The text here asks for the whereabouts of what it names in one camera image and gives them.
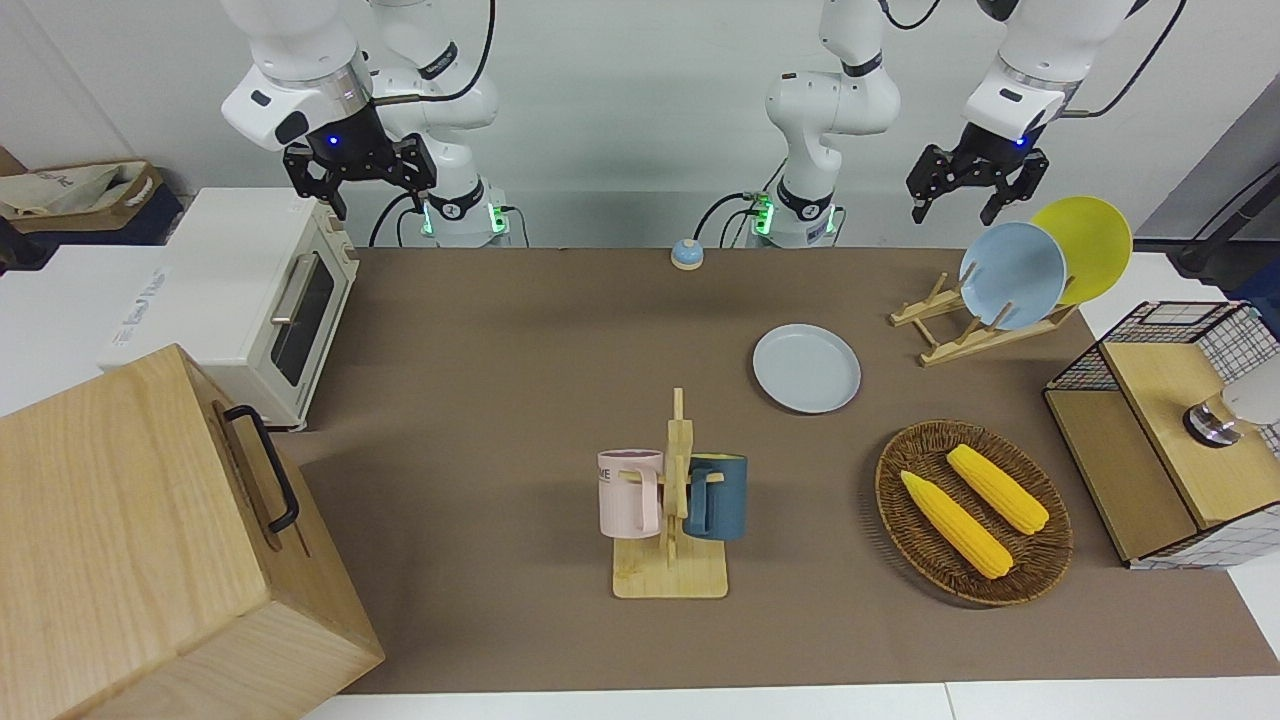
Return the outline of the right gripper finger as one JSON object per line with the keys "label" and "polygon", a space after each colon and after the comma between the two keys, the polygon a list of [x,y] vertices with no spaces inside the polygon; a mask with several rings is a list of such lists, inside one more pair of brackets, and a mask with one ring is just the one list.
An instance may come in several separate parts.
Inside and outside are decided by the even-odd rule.
{"label": "right gripper finger", "polygon": [[398,186],[412,195],[434,190],[438,182],[436,164],[421,135],[406,135],[396,141]]}
{"label": "right gripper finger", "polygon": [[326,204],[339,220],[347,219],[347,205],[340,196],[340,184],[346,178],[340,170],[319,160],[310,146],[285,146],[283,167],[300,197],[316,199]]}

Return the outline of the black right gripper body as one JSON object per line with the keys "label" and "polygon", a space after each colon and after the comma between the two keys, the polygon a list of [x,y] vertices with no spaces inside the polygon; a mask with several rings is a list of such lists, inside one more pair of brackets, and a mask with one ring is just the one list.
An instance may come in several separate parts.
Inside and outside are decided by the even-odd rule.
{"label": "black right gripper body", "polygon": [[340,170],[346,181],[396,178],[393,142],[372,101],[351,117],[311,129],[300,142],[332,169]]}

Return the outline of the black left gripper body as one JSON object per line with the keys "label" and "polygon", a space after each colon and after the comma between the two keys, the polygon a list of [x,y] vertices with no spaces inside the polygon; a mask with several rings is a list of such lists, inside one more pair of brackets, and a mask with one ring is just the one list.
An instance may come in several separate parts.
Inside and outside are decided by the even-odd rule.
{"label": "black left gripper body", "polygon": [[997,176],[1032,173],[1033,183],[1046,173],[1046,154],[1036,143],[1044,126],[1036,127],[1019,138],[1005,138],[974,123],[968,123],[954,149],[945,152],[941,181],[950,187],[961,184],[992,186]]}

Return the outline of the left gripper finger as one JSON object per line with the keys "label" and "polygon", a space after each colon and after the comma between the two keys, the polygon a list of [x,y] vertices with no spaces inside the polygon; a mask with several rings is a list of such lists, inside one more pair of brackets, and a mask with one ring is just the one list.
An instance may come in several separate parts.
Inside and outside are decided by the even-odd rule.
{"label": "left gripper finger", "polygon": [[1050,167],[1050,159],[1043,150],[1032,150],[1021,159],[1020,167],[993,167],[986,174],[987,184],[993,190],[980,210],[983,225],[992,225],[998,214],[1014,202],[1029,200]]}
{"label": "left gripper finger", "polygon": [[915,224],[925,220],[937,199],[956,188],[952,159],[954,154],[948,150],[928,145],[910,169],[906,187],[913,201],[911,219]]}

